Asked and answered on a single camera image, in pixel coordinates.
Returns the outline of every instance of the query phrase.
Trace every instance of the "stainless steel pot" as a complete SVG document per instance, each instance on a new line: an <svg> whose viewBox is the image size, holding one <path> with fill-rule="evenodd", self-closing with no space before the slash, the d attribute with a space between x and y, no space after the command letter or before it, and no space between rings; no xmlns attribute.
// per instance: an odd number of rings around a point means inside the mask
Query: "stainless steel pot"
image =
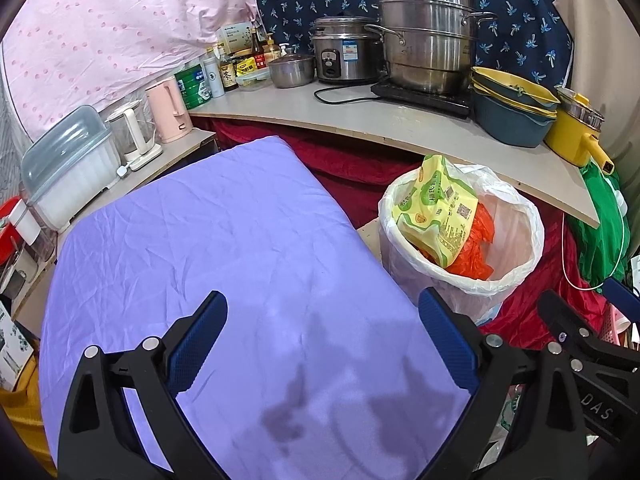
<svg viewBox="0 0 640 480"><path fill-rule="evenodd" d="M407 88L436 94L465 89L476 50L478 23L496 20L475 12L475 0L379 0L389 77Z"/></svg>
<svg viewBox="0 0 640 480"><path fill-rule="evenodd" d="M269 72L276 88L307 85L316 75L316 58L309 54L287 54L271 61Z"/></svg>
<svg viewBox="0 0 640 480"><path fill-rule="evenodd" d="M375 22L360 16L327 16L314 22L312 41L320 81L378 79L383 62L382 42L378 33L365 29Z"/></svg>

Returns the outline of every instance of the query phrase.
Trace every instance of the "pink bedsheet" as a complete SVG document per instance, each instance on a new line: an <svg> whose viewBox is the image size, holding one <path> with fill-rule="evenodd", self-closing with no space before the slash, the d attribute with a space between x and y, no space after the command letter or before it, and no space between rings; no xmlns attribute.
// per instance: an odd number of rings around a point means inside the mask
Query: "pink bedsheet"
<svg viewBox="0 0 640 480"><path fill-rule="evenodd" d="M36 140L82 104L102 110L203 53L255 0L27 0L2 42L20 120Z"/></svg>

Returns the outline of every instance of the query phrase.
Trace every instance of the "lavender fabric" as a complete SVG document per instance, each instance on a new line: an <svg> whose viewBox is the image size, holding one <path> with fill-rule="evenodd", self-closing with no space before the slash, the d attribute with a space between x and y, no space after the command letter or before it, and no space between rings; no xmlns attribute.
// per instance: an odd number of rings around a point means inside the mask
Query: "lavender fabric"
<svg viewBox="0 0 640 480"><path fill-rule="evenodd" d="M468 393L344 212L277 137L192 164L83 219L60 254L40 350L57 455L83 349L134 348L211 290L228 321L177 401L232 480L415 478ZM135 395L150 459L168 467Z"/></svg>

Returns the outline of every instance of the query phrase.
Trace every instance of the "yellow bowl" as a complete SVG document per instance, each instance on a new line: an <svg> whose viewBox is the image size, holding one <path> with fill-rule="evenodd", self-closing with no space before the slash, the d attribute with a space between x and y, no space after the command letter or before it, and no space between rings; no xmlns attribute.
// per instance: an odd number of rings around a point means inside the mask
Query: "yellow bowl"
<svg viewBox="0 0 640 480"><path fill-rule="evenodd" d="M543 106L553 111L560 104L549 90L536 83L501 70L482 66L471 67L476 80L494 92L529 106Z"/></svg>
<svg viewBox="0 0 640 480"><path fill-rule="evenodd" d="M557 112L551 112L549 110L545 110L544 108L538 108L535 106L524 105L522 103L514 101L513 99L509 99L504 95L498 94L498 92L494 92L486 86L482 86L473 78L471 79L471 81L473 83L474 90L476 90L478 93L488 95L490 97L493 97L494 99L498 99L498 101L501 101L504 104L509 105L510 107L516 108L516 110L522 110L523 112L529 112L530 114L536 114L549 119L555 119L558 116Z"/></svg>

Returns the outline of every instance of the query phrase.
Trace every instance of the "red cloth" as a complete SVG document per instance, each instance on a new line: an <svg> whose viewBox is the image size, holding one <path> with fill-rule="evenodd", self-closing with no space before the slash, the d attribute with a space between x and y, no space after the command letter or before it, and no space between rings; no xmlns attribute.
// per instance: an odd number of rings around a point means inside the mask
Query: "red cloth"
<svg viewBox="0 0 640 480"><path fill-rule="evenodd" d="M600 333L604 322L605 298L595 292L583 292L569 285L562 273L562 211L542 200L528 197L538 208L545 226L542 258L524 282L502 304L498 317L481 327L485 334L499 334L512 346L541 349L553 338L536 311L540 294L551 288L574 307ZM564 266L571 282L581 288L589 283L578 271L578 250L567 222L564 222Z"/></svg>
<svg viewBox="0 0 640 480"><path fill-rule="evenodd" d="M203 117L192 120L194 126L216 132L223 149L279 136L334 197L356 229L378 217L378 202L389 184L420 166L423 158L368 140L282 124Z"/></svg>
<svg viewBox="0 0 640 480"><path fill-rule="evenodd" d="M280 124L211 118L193 118L199 128L216 132L221 148L277 135L292 147L324 188L347 213L357 229L378 216L378 202L398 176L416 168L421 155L350 137ZM596 292L571 287L562 274L560 229L562 212L528 197L536 204L545 226L545 247L536 269L502 304L500 314L484 325L484 333L497 333L513 346L540 349L552 340L536 311L540 294L551 288L600 332L605 302ZM564 261L572 283L589 285L580 277L577 247L569 227L564 226Z"/></svg>

